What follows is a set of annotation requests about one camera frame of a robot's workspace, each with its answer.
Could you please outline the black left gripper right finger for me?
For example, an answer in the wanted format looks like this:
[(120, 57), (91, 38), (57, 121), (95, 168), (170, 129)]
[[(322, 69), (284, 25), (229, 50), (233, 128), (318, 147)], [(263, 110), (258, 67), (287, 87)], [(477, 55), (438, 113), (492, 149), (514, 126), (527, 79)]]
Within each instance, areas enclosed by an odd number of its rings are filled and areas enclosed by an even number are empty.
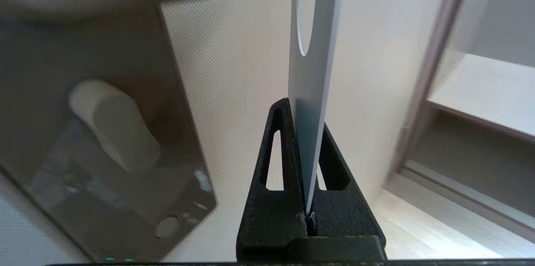
[(326, 190), (315, 187), (313, 194), (312, 211), (317, 234), (322, 237), (384, 237), (327, 125), (324, 126), (318, 167)]

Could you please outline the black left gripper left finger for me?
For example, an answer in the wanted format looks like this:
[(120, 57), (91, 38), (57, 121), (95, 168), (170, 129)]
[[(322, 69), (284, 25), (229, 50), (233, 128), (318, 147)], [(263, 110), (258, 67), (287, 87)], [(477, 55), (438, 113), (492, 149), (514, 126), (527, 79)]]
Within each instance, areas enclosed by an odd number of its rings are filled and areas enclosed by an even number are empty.
[[(280, 133), (283, 190), (266, 181), (275, 133)], [(297, 136), (288, 98), (269, 110), (236, 239), (237, 260), (286, 260), (287, 245), (308, 234)]]

